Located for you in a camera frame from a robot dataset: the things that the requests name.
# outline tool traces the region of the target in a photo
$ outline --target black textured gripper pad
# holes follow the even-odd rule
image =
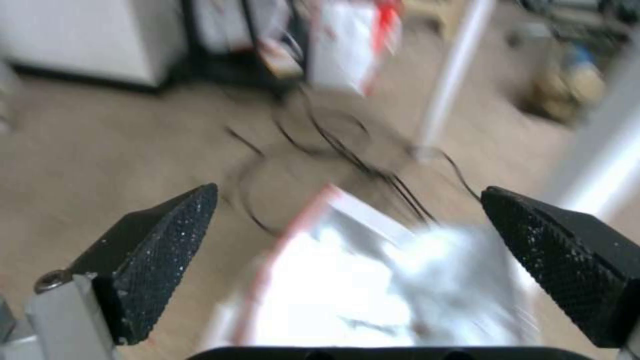
[[[491,186],[484,212],[511,253],[598,347],[621,347],[640,311],[640,248],[594,216]]]
[[[69,267],[93,279],[113,340],[149,335],[198,251],[216,208],[207,184],[153,208],[126,214]]]

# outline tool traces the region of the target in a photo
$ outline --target wire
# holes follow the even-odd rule
[[[329,144],[329,146],[331,146],[331,148],[335,151],[335,153],[337,153],[340,157],[350,162],[353,166],[355,166],[365,175],[372,178],[380,178],[384,180],[384,182],[390,185],[397,192],[397,194],[405,201],[405,203],[407,203],[407,205],[416,214],[418,219],[420,219],[421,221],[426,221],[425,217],[427,217],[431,219],[432,222],[436,224],[438,223],[438,220],[424,207],[424,205],[422,205],[420,201],[418,201],[418,199],[413,194],[413,192],[409,190],[409,187],[407,187],[407,185],[404,183],[404,181],[402,181],[402,179],[400,179],[398,175],[392,172],[389,172],[387,170],[381,170],[378,167],[375,167],[374,165],[366,163],[361,158],[359,158],[355,154],[355,152],[353,152],[346,145],[344,145],[344,143],[340,141],[335,135],[331,134],[325,128],[320,126],[320,123],[317,120],[316,114],[314,113],[314,107],[311,103],[310,97],[308,96],[306,91],[304,91],[303,89],[301,89],[301,94],[303,95],[303,101],[305,105],[305,111],[307,112],[307,117],[315,127],[316,131],[324,138],[324,140]],[[346,119],[355,121],[358,124],[358,126],[360,126],[363,130],[365,130],[367,132],[367,135],[369,135],[369,132],[366,130],[366,127],[364,126],[362,121],[360,121],[359,119],[357,119],[351,114],[342,113],[342,112],[339,112],[339,113]],[[293,146],[299,149],[302,148],[302,150],[305,152],[318,151],[318,149],[305,148],[300,143],[293,140],[292,137],[282,127],[282,123],[278,117],[274,117],[273,120],[276,123],[276,127],[280,130],[282,135],[289,142],[291,142]]]
[[[458,180],[460,180],[460,183],[462,184],[462,186],[465,187],[469,195],[471,195],[471,197],[473,197],[476,201],[478,202],[481,201],[480,196],[475,191],[473,191],[473,189],[471,189],[471,186],[469,186],[469,184],[467,183],[467,180],[465,179],[465,176],[462,174],[462,171],[460,170],[460,167],[458,166],[458,164],[456,164],[456,162],[453,161],[453,159],[446,152],[444,152],[441,149],[438,149],[437,147],[430,147],[428,148],[428,150],[432,152],[436,152],[439,155],[441,155],[443,158],[445,158],[453,168],[453,171],[456,173],[456,177],[458,178]]]
[[[341,141],[337,136],[333,133],[329,132],[327,128],[320,125],[316,114],[314,113],[314,106],[311,102],[308,93],[304,91],[304,89],[300,89],[301,94],[303,96],[304,109],[308,119],[311,124],[318,132],[318,134],[323,138],[323,140],[330,146],[330,148],[319,147],[301,143],[300,141],[294,139],[289,132],[284,128],[282,124],[282,118],[280,116],[280,107],[279,105],[274,105],[271,110],[271,120],[273,121],[276,128],[282,134],[282,136],[297,150],[308,154],[313,157],[324,157],[324,158],[342,158],[349,163],[351,163],[355,168],[359,169],[363,174],[369,177],[372,180],[379,179],[382,180],[386,185],[388,185],[395,194],[403,201],[404,204],[412,211],[412,213],[422,222],[427,222],[429,219],[431,222],[435,224],[439,224],[438,220],[431,214],[430,211],[426,209],[426,207],[416,198],[413,192],[409,189],[406,183],[395,173],[390,172],[388,170],[380,169],[370,163],[364,161],[360,158],[353,150],[347,147],[343,141]],[[324,111],[330,112],[335,116],[339,116],[340,118],[346,119],[347,122],[353,123],[361,132],[366,136],[367,140],[371,139],[371,134],[369,130],[365,127],[364,123],[355,117],[352,114],[345,113],[339,110],[332,109],[323,109]],[[277,236],[281,233],[280,229],[276,227],[265,224],[261,221],[255,214],[253,207],[250,202],[250,189],[253,181],[253,176],[256,171],[258,171],[266,162],[269,156],[274,156],[274,154],[269,154],[263,150],[260,150],[257,146],[252,144],[250,141],[236,133],[229,127],[225,128],[226,132],[233,136],[236,140],[243,143],[245,146],[250,148],[257,156],[253,158],[251,161],[244,164],[244,166],[238,172],[238,180],[237,186],[239,190],[239,200],[246,211],[248,216],[253,220],[253,222],[259,226],[265,232]],[[442,156],[453,168],[456,177],[460,180],[460,183],[466,189],[466,191],[476,200],[480,201],[480,196],[471,189],[467,180],[465,179],[462,171],[456,162],[443,150],[430,147],[427,148],[428,151],[434,152]]]

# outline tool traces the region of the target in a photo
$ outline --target screw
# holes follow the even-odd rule
[[[66,270],[53,270],[47,272],[41,276],[33,285],[33,290],[36,294],[41,294],[46,291],[57,288],[62,284],[66,284],[71,281],[71,274]]]

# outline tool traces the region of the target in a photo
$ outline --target white cabinet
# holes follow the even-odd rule
[[[186,51],[176,0],[0,0],[14,63],[155,86]]]

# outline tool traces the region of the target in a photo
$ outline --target red and white package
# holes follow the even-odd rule
[[[315,1],[311,85],[368,95],[385,55],[399,46],[400,8],[399,0]]]

